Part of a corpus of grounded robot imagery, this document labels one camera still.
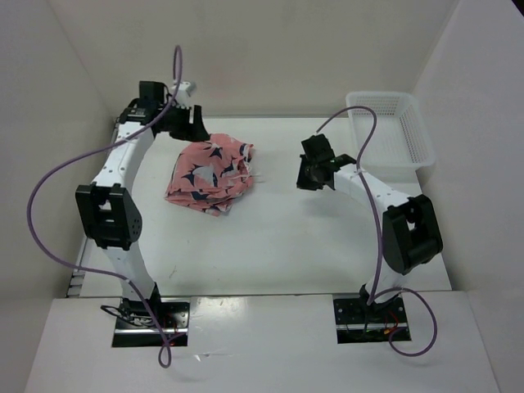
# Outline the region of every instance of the white plastic basket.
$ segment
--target white plastic basket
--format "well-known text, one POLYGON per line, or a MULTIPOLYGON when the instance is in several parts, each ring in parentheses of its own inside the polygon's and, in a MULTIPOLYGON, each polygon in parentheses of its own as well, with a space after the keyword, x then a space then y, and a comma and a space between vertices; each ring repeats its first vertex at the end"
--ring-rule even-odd
MULTIPOLYGON (((422 120, 417 99, 396 92, 353 92, 348 106, 368 106, 377 113, 377 129, 362 156, 362 166, 378 174, 416 170, 435 163, 435 152, 422 120)), ((349 112, 358 149, 371 131, 373 118, 365 110, 349 112)))

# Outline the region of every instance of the pink fabric with star print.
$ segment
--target pink fabric with star print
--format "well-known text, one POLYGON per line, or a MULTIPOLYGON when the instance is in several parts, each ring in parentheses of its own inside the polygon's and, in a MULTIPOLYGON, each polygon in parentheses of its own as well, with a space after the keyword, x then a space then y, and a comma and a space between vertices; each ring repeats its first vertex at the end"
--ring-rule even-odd
POLYGON ((214 216, 228 211, 233 200, 253 185, 252 151, 253 145, 225 133, 190 144, 178 156, 165 199, 214 216))

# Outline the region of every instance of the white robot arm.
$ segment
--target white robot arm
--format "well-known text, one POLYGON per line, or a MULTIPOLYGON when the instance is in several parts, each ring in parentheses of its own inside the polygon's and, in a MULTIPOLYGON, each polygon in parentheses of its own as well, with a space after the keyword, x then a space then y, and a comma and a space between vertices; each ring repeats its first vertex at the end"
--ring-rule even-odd
MULTIPOLYGON (((140 97, 133 100, 120 115, 116 142, 126 139, 165 108, 165 86, 157 82, 140 82, 140 97)), ((172 138, 192 142, 209 139, 201 119, 201 108, 195 106, 190 122, 189 97, 195 84, 182 82, 174 105, 162 120, 136 138, 114 148, 100 173, 89 185, 78 186, 75 196, 84 231, 109 258, 117 273, 129 278, 150 302, 153 309, 160 303, 158 288, 147 272, 138 246, 142 216, 131 198, 138 168, 159 132, 172 138)), ((121 282, 122 297, 130 313, 143 314, 143 304, 133 288, 121 282)))
MULTIPOLYGON (((359 176, 356 161, 348 155, 335 156, 323 134, 302 142, 297 187, 319 190, 324 185, 343 192, 371 209, 368 194, 359 176)), ((363 172, 381 220, 383 257, 376 293, 402 287, 405 276, 419 264, 426 264, 442 251, 442 238, 433 205, 427 196, 409 196, 398 192, 369 173, 363 172)), ((367 301, 373 277, 360 291, 367 301)), ((373 306, 385 305, 396 297, 388 292, 373 300, 373 306)))

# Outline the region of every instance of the white backdrop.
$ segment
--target white backdrop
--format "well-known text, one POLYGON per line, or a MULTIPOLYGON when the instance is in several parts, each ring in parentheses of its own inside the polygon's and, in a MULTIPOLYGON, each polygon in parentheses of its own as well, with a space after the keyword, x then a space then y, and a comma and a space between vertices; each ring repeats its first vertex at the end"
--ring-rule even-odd
MULTIPOLYGON (((45 0, 0 2, 0 391, 21 392, 54 296, 69 273, 30 238, 25 204, 39 178, 107 142, 111 119, 45 0)), ((36 227, 58 255, 75 261, 82 230, 78 183, 93 178, 86 160, 44 186, 36 227)))
POLYGON ((49 0, 113 115, 140 79, 185 78, 205 114, 326 115, 411 91, 455 0, 49 0))
POLYGON ((524 385, 524 18, 510 0, 462 0, 415 94, 435 145, 420 176, 444 260, 473 312, 502 392, 524 385))

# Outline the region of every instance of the purple cable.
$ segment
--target purple cable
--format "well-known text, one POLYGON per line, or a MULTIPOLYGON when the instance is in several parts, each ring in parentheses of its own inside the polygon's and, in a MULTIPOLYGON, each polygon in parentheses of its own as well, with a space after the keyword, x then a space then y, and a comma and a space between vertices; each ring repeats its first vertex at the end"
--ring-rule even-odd
POLYGON ((362 173, 362 170, 360 169, 360 161, 362 160, 362 155, 364 153, 364 150, 369 144, 369 141, 371 141, 371 137, 375 133, 375 129, 377 128, 377 114, 375 111, 371 108, 368 108, 367 106, 348 106, 347 108, 340 109, 337 113, 334 115, 331 115, 329 119, 323 122, 323 124, 318 127, 316 133, 320 133, 322 129, 328 125, 328 123, 335 119, 337 116, 341 115, 344 112, 352 111, 353 109, 362 109, 364 111, 368 111, 373 116, 373 125, 371 126, 371 131, 369 132, 368 137, 366 138, 364 144, 362 145, 362 148, 360 148, 359 154, 357 155, 357 170, 359 171, 359 177, 362 181, 362 184, 364 185, 364 189, 366 190, 366 194, 368 194, 369 203, 371 204, 371 211, 373 212, 373 219, 375 221, 375 229, 377 230, 377 268, 375 270, 375 278, 373 279, 373 286, 371 288, 371 293, 369 294, 368 299, 368 305, 371 305, 373 302, 373 299, 375 299, 375 292, 377 292, 378 287, 378 280, 380 278, 380 272, 382 269, 382 230, 380 228, 380 217, 378 216, 378 210, 377 205, 375 205, 375 200, 373 199, 373 194, 371 193, 371 190, 369 189, 368 182, 366 181, 366 178, 364 177, 364 174, 362 173))
POLYGON ((385 289, 384 291, 378 292, 373 299, 376 299, 379 296, 382 296, 382 295, 384 295, 384 294, 386 294, 388 292, 399 292, 399 293, 401 293, 401 292, 409 292, 409 293, 413 293, 426 306, 427 311, 429 311, 429 314, 431 315, 431 321, 433 322, 433 337, 431 338, 431 341, 426 346, 426 348, 424 348, 423 350, 420 350, 419 352, 409 353, 409 352, 403 352, 402 350, 399 350, 396 346, 393 345, 393 336, 396 333, 400 332, 401 330, 405 330, 406 327, 399 327, 399 328, 395 329, 392 333, 390 333, 390 335, 388 337, 388 341, 390 343, 391 348, 393 348, 393 350, 397 354, 401 354, 403 356, 408 356, 409 358, 416 358, 417 356, 421 356, 421 355, 426 354, 435 345, 436 335, 437 335, 437 330, 438 330, 438 327, 437 327, 437 324, 436 324, 436 316, 433 313, 433 310, 431 309, 430 305, 426 302, 426 300, 422 297, 422 295, 420 293, 414 291, 413 289, 409 289, 409 288, 405 288, 405 287, 393 287, 393 288, 385 289))
POLYGON ((375 299, 377 299, 379 296, 382 296, 382 295, 384 295, 386 293, 393 292, 393 291, 397 291, 399 293, 401 293, 401 292, 413 293, 418 299, 420 299, 420 301, 426 306, 427 311, 429 311, 429 314, 431 315, 431 320, 433 322, 433 337, 432 337, 430 343, 426 346, 426 348, 424 348, 423 350, 420 350, 419 352, 415 352, 415 353, 412 353, 412 354, 410 354, 408 352, 403 352, 402 350, 399 350, 398 348, 396 348, 393 345, 393 336, 396 333, 398 333, 400 330, 404 330, 405 327, 401 327, 399 329, 394 330, 388 337, 388 341, 390 343, 390 346, 391 346, 391 348, 393 348, 393 350, 396 353, 398 353, 400 355, 403 355, 403 356, 408 356, 408 357, 414 358, 414 357, 426 354, 435 345, 436 335, 437 335, 437 323, 436 323, 435 314, 433 313, 433 310, 431 309, 430 305, 424 300, 424 298, 418 292, 414 291, 413 289, 409 289, 409 288, 405 288, 405 287, 393 287, 393 288, 385 289, 384 291, 381 291, 379 293, 376 293, 377 292, 377 287, 378 287, 378 280, 380 278, 380 272, 381 272, 381 268, 382 268, 382 231, 381 231, 381 225, 380 225, 380 218, 378 217, 377 205, 375 205, 375 200, 373 199, 373 194, 371 193, 371 190, 369 189, 368 182, 366 181, 366 178, 364 177, 362 171, 360 170, 360 161, 362 160, 362 155, 364 153, 365 148, 368 146, 369 141, 371 140, 371 137, 375 133, 375 128, 377 127, 377 114, 375 113, 375 111, 373 109, 371 109, 371 108, 369 108, 367 106, 348 106, 347 108, 339 110, 334 115, 331 115, 329 117, 329 119, 324 121, 323 124, 320 127, 318 127, 318 129, 317 129, 317 131, 315 133, 320 133, 320 131, 322 131, 322 129, 330 121, 332 121, 333 119, 335 119, 337 116, 341 115, 342 113, 347 112, 347 111, 352 111, 353 109, 363 109, 363 110, 368 111, 369 113, 371 113, 371 115, 373 116, 373 125, 371 127, 371 131, 369 132, 369 135, 366 138, 364 144, 360 148, 359 154, 357 155, 357 164, 356 164, 357 165, 357 170, 359 171, 360 180, 362 181, 362 184, 364 185, 364 189, 366 190, 366 194, 368 195, 369 203, 371 205, 371 210, 373 211, 373 219, 375 221, 375 229, 377 230, 377 244, 378 244, 377 268, 375 269, 375 277, 373 279, 373 286, 371 288, 371 293, 369 294, 369 298, 368 298, 367 304, 371 305, 375 301, 375 299))
POLYGON ((139 129, 135 133, 132 133, 127 138, 125 138, 125 139, 123 139, 121 141, 118 141, 118 142, 113 143, 113 144, 111 144, 109 146, 106 146, 106 147, 102 147, 100 149, 96 149, 96 150, 93 150, 93 151, 88 151, 87 153, 81 154, 80 156, 76 156, 75 158, 71 158, 70 160, 68 160, 68 161, 58 165, 56 168, 51 169, 49 172, 47 172, 38 181, 36 186, 34 186, 34 189, 31 192, 31 195, 29 196, 29 201, 27 202, 27 210, 26 210, 27 225, 29 226, 29 231, 31 232, 31 236, 33 237, 33 239, 36 242, 37 246, 40 247, 40 250, 42 250, 43 253, 45 255, 47 255, 49 258, 51 258, 52 260, 54 260, 55 262, 57 262, 59 264, 64 265, 65 267, 67 267, 69 269, 77 269, 77 270, 82 270, 84 272, 105 274, 107 276, 112 276, 112 277, 119 278, 120 280, 126 281, 133 288, 133 290, 137 293, 137 296, 140 298, 140 301, 144 304, 144 308, 146 309, 147 313, 151 317, 151 320, 153 321, 153 323, 155 324, 156 328, 158 329, 158 333, 160 334, 160 336, 162 337, 162 341, 164 342, 162 347, 160 348, 160 352, 158 354, 158 362, 160 363, 160 366, 163 367, 163 368, 168 368, 171 365, 172 355, 171 355, 171 349, 170 349, 170 346, 169 346, 169 339, 165 335, 164 331, 162 330, 162 326, 158 322, 158 319, 156 318, 155 313, 153 313, 153 310, 151 309, 151 307, 147 303, 147 300, 144 298, 143 294, 140 292, 140 290, 137 288, 137 286, 134 285, 134 283, 131 280, 129 280, 127 277, 125 277, 122 274, 111 272, 109 270, 101 270, 101 269, 86 268, 84 266, 77 266, 75 264, 67 262, 66 260, 63 260, 63 259, 59 258, 58 256, 54 255, 42 243, 42 241, 38 237, 38 234, 36 233, 36 230, 34 229, 34 224, 33 224, 33 203, 34 203, 34 198, 36 197, 36 194, 38 193, 40 188, 43 186, 43 184, 51 176, 53 176, 56 172, 58 172, 59 170, 64 169, 66 166, 71 165, 71 164, 73 164, 73 163, 75 163, 77 161, 80 161, 80 160, 84 159, 84 158, 87 158, 87 157, 90 157, 90 156, 94 156, 95 154, 102 153, 104 151, 108 151, 108 150, 114 149, 115 147, 121 146, 124 143, 129 142, 131 139, 136 138, 141 133, 144 133, 147 129, 149 129, 150 127, 155 125, 160 119, 162 119, 162 117, 165 115, 165 113, 169 110, 169 108, 173 104, 174 98, 176 97, 176 95, 178 93, 178 90, 180 89, 180 83, 182 82, 182 48, 179 45, 177 45, 175 47, 174 54, 173 54, 173 78, 176 79, 176 84, 175 84, 175 88, 174 88, 174 91, 173 91, 173 95, 171 96, 171 98, 169 99, 167 104, 165 105, 164 109, 158 114, 157 117, 155 117, 155 119, 153 119, 150 123, 144 125, 141 129, 139 129), (164 348, 168 349, 168 354, 167 354, 168 359, 167 359, 166 363, 164 363, 162 361, 162 358, 161 358, 164 348))

